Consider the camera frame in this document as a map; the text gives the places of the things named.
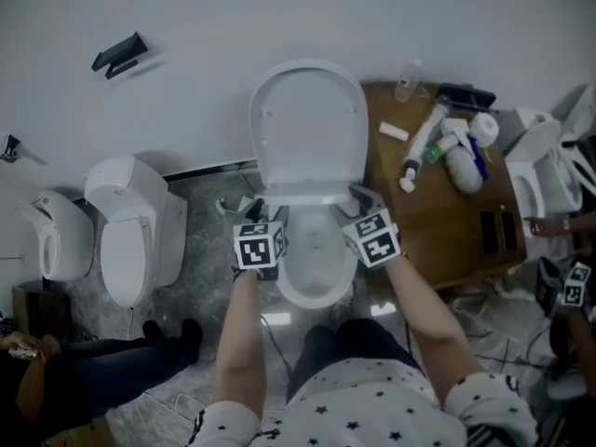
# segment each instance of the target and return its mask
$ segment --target wooden table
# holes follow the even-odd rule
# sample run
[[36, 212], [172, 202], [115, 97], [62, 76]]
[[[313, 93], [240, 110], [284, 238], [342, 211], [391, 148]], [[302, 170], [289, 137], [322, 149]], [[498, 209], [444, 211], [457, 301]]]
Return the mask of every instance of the wooden table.
[[[485, 156], [488, 180], [474, 196], [465, 196], [452, 184], [444, 158], [424, 163], [415, 181], [416, 189], [406, 194], [400, 189], [402, 161], [413, 135], [430, 113], [436, 87], [418, 89], [407, 103], [393, 97], [393, 83], [365, 84], [369, 110], [369, 150], [365, 181], [380, 193], [400, 229], [400, 245], [424, 279], [436, 290], [505, 272], [526, 259], [522, 220], [501, 150], [495, 144]], [[474, 116], [468, 113], [450, 115]], [[400, 142], [378, 132], [381, 121], [407, 130], [408, 142]], [[495, 212], [499, 252], [485, 255], [482, 250], [480, 212]], [[499, 212], [514, 214], [518, 248], [506, 252], [501, 237]], [[386, 285], [376, 272], [371, 282]]]

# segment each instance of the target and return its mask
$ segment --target white wall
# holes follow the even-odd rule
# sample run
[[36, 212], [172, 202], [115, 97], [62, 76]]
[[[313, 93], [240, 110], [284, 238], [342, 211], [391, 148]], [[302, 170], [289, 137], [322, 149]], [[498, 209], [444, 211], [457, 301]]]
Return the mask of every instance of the white wall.
[[17, 213], [14, 199], [19, 196], [31, 202], [33, 194], [27, 182], [9, 180], [0, 172], [0, 258], [23, 256], [22, 262], [0, 260], [0, 311], [8, 318], [12, 317], [12, 287], [41, 288], [37, 235], [33, 225]]
[[[80, 190], [109, 156], [162, 174], [252, 158], [250, 91], [294, 58], [362, 80], [421, 58], [498, 107], [548, 109], [595, 79], [594, 21], [596, 0], [0, 0], [0, 130], [49, 162], [5, 171]], [[150, 59], [111, 81], [91, 71], [135, 31]]]

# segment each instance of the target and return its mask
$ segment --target black pants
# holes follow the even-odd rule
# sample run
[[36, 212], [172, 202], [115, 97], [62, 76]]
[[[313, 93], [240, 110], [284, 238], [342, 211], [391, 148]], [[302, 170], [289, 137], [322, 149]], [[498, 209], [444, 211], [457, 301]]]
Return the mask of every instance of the black pants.
[[93, 416], [137, 399], [188, 366], [193, 347], [178, 338], [99, 340], [62, 349], [83, 380]]
[[306, 334], [305, 348], [288, 386], [287, 401], [319, 371], [350, 358], [397, 359], [422, 371], [393, 335], [374, 319], [351, 319], [336, 334], [326, 326], [315, 326]]

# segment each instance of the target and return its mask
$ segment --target black shoe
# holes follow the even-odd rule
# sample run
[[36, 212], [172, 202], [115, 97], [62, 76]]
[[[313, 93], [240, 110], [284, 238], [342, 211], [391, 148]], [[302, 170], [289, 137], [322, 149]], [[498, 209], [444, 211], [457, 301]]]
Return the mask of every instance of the black shoe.
[[195, 364], [198, 361], [198, 349], [203, 342], [203, 329], [193, 319], [185, 319], [183, 321], [183, 334], [180, 337], [192, 349], [192, 356], [190, 363]]
[[159, 326], [154, 321], [145, 321], [142, 324], [142, 334], [146, 339], [150, 339], [152, 341], [156, 341], [159, 339], [164, 339], [164, 333], [161, 332]]

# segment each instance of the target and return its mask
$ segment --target floor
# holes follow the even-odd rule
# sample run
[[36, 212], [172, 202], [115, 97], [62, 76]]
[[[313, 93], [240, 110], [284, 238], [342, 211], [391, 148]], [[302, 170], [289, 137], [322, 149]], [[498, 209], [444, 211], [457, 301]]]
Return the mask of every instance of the floor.
[[[242, 196], [251, 196], [249, 185], [258, 188], [260, 177], [255, 170], [244, 173], [249, 183], [245, 183], [238, 172], [229, 171], [169, 185], [172, 193], [189, 203], [182, 273], [173, 286], [154, 290], [147, 300], [136, 307], [132, 321], [130, 310], [116, 305], [103, 285], [99, 241], [105, 220], [91, 206], [84, 207], [96, 224], [96, 256], [91, 271], [75, 282], [52, 286], [53, 290], [67, 292], [71, 296], [77, 329], [100, 338], [116, 339], [127, 339], [129, 329], [129, 338], [134, 339], [142, 336], [142, 323], [154, 319], [166, 335], [178, 336], [182, 320], [194, 318], [201, 323], [205, 333], [197, 365], [164, 385], [151, 389], [137, 402], [108, 413], [110, 428], [123, 447], [185, 445], [192, 432], [194, 417], [210, 403], [215, 354], [232, 285], [230, 267], [236, 259], [232, 246], [232, 226], [240, 223], [237, 215], [220, 214], [215, 209], [215, 201], [225, 196], [230, 207], [237, 207]], [[512, 279], [514, 281], [504, 283], [508, 292], [511, 286], [517, 288], [516, 284], [520, 283], [515, 281], [515, 276]], [[527, 294], [533, 285], [523, 277], [520, 279], [521, 284], [525, 284], [521, 286], [521, 291], [525, 290]], [[383, 300], [368, 298], [364, 293], [362, 278], [359, 278], [357, 286], [360, 293], [358, 310], [371, 312], [405, 345], [403, 319], [395, 306]], [[539, 312], [533, 317], [526, 316], [528, 309], [535, 311], [535, 306], [525, 300], [523, 295], [513, 293], [506, 300], [510, 305], [503, 305], [502, 296], [491, 294], [487, 298], [486, 287], [479, 287], [476, 292], [479, 293], [478, 297], [470, 296], [463, 303], [460, 303], [462, 300], [456, 300], [452, 306], [470, 336], [474, 351], [481, 356], [494, 358], [479, 359], [480, 363], [487, 369], [517, 376], [522, 392], [533, 407], [537, 411], [543, 409], [541, 371], [501, 361], [505, 356], [508, 360], [525, 357], [529, 334], [540, 329], [542, 323]], [[329, 319], [329, 309], [298, 308], [287, 301], [274, 284], [264, 286], [262, 306], [272, 325], [273, 335], [290, 365], [295, 363], [300, 354], [307, 330]], [[508, 332], [512, 309], [519, 310], [520, 315], [516, 318], [520, 321], [516, 330], [509, 329]], [[534, 349], [533, 362], [541, 360], [541, 352], [539, 348]], [[265, 355], [268, 371], [265, 417], [275, 418], [285, 405], [288, 377], [268, 336], [265, 337]]]

